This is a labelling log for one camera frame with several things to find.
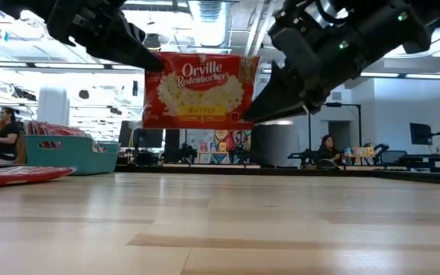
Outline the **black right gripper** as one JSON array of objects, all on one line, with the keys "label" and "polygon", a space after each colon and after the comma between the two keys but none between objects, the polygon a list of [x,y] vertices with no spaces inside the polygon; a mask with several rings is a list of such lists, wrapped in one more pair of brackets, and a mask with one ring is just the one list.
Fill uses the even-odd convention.
[{"label": "black right gripper", "polygon": [[286,1],[276,14],[271,40],[284,53],[285,65],[271,64],[270,79],[244,112],[245,121],[315,112],[367,63],[363,36],[346,20],[329,15],[320,1]]}]

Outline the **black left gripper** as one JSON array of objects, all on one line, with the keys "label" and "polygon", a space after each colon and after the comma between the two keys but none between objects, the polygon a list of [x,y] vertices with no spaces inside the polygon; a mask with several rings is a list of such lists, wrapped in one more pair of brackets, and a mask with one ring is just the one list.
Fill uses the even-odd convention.
[{"label": "black left gripper", "polygon": [[125,0],[57,0],[47,18],[49,34],[63,44],[80,44],[88,54],[151,72],[163,61],[143,45],[145,33],[128,22]]}]

